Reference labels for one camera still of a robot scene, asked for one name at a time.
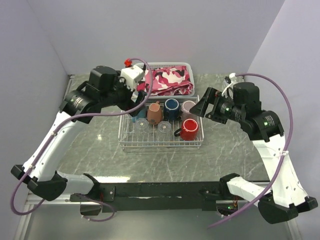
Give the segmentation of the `mauve purple mug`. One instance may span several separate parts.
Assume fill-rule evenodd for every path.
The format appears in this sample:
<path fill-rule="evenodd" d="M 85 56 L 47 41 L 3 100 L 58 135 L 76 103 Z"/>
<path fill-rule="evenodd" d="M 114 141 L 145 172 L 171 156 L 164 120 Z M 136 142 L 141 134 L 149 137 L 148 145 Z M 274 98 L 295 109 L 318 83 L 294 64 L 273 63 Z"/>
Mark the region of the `mauve purple mug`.
<path fill-rule="evenodd" d="M 186 100 L 182 103 L 181 105 L 181 115 L 180 118 L 182 121 L 186 120 L 186 119 L 193 119 L 196 120 L 197 116 L 190 113 L 190 109 L 192 107 L 194 107 L 196 105 L 196 103 L 192 100 Z"/>

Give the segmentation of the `light blue mug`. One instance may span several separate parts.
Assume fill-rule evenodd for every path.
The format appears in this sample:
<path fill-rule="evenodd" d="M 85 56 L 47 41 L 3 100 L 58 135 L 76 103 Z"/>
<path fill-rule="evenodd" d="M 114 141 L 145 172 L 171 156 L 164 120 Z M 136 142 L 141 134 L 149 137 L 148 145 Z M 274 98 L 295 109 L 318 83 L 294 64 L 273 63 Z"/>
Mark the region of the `light blue mug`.
<path fill-rule="evenodd" d="M 132 122 L 135 123 L 138 119 L 145 119 L 147 115 L 147 107 L 144 106 L 140 109 L 139 113 L 132 117 Z"/>

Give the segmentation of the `salmon pink mug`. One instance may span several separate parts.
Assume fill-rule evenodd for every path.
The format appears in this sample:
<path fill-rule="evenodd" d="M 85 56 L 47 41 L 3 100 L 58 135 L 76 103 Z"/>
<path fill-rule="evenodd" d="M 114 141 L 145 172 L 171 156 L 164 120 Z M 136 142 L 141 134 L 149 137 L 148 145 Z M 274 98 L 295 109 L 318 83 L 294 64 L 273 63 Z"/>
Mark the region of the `salmon pink mug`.
<path fill-rule="evenodd" d="M 158 125 L 163 120 L 163 111 L 159 101 L 151 103 L 147 110 L 147 121 L 151 125 Z"/>

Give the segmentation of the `red mug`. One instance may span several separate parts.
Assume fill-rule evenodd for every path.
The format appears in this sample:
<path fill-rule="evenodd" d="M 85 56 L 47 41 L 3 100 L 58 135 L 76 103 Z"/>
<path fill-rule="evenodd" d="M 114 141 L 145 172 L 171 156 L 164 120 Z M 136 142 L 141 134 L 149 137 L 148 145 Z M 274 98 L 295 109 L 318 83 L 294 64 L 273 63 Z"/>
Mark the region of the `red mug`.
<path fill-rule="evenodd" d="M 174 132 L 175 137 L 180 137 L 184 141 L 194 141 L 199 131 L 199 124 L 192 118 L 185 119 L 179 129 Z"/>

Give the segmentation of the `dark blue mug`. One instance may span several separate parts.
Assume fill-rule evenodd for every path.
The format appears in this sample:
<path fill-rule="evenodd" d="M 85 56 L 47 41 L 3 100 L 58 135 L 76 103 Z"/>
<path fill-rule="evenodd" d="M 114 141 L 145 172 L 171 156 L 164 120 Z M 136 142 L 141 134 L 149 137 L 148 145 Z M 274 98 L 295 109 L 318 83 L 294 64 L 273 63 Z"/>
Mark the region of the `dark blue mug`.
<path fill-rule="evenodd" d="M 174 98 L 169 98 L 163 105 L 163 117 L 165 121 L 178 120 L 180 117 L 180 104 Z"/>

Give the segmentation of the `clear glass cup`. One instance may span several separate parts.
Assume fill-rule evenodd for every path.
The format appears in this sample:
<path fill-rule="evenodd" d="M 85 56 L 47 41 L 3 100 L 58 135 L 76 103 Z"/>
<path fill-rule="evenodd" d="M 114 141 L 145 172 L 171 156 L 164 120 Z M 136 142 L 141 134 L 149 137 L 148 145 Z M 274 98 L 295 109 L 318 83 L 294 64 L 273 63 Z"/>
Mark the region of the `clear glass cup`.
<path fill-rule="evenodd" d="M 169 121 L 161 121 L 157 125 L 157 137 L 160 141 L 169 139 L 172 136 L 172 125 Z"/>
<path fill-rule="evenodd" d="M 149 129 L 149 122 L 145 118 L 139 118 L 135 121 L 134 127 L 137 133 L 146 133 Z"/>

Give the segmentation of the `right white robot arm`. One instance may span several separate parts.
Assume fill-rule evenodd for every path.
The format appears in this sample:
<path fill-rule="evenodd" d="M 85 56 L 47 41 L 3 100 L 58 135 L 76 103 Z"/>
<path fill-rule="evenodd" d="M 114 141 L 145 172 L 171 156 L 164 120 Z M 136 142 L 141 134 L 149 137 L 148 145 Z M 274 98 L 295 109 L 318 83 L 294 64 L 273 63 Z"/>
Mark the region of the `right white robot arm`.
<path fill-rule="evenodd" d="M 287 137 L 278 115 L 262 109 L 260 90 L 254 83 L 235 84 L 232 99 L 209 87 L 190 113 L 221 124 L 228 120 L 239 123 L 257 149 L 272 182 L 270 188 L 261 187 L 231 173 L 220 178 L 216 195 L 227 200 L 237 196 L 251 202 L 262 194 L 255 205 L 270 224 L 289 221 L 318 207 L 317 199 L 309 196 L 300 184 L 285 149 Z"/>

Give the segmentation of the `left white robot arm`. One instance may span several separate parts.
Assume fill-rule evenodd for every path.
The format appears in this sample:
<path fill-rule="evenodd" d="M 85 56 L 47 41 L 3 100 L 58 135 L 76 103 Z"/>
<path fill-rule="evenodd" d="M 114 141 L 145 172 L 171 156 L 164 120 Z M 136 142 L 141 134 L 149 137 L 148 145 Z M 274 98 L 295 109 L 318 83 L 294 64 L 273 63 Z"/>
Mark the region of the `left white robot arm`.
<path fill-rule="evenodd" d="M 24 164 L 15 165 L 11 173 L 23 180 L 33 194 L 47 201 L 61 194 L 82 194 L 88 201 L 96 200 L 100 183 L 93 176 L 58 172 L 58 165 L 77 135 L 89 125 L 93 114 L 109 106 L 118 106 L 123 111 L 134 109 L 130 115 L 138 114 L 136 106 L 143 101 L 145 93 L 140 91 L 136 101 L 131 98 L 145 74 L 146 69 L 137 65 L 122 70 L 107 66 L 92 69 L 89 79 L 65 96 L 36 152 Z"/>

